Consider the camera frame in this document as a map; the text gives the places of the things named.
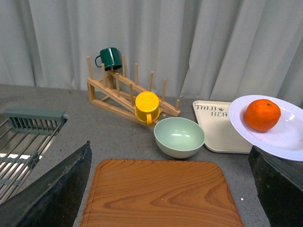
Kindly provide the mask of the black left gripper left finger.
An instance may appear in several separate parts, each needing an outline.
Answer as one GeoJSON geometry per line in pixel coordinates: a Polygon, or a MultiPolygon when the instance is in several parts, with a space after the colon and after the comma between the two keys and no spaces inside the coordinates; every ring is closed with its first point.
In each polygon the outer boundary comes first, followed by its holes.
{"type": "Polygon", "coordinates": [[[71,227],[85,192],[90,142],[0,206],[2,227],[71,227]]]}

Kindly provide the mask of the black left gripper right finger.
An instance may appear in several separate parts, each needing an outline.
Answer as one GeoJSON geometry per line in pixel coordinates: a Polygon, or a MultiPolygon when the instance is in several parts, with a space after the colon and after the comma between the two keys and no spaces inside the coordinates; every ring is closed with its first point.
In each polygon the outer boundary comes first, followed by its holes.
{"type": "Polygon", "coordinates": [[[249,164],[258,198],[272,227],[303,225],[303,163],[253,146],[249,164]]]}

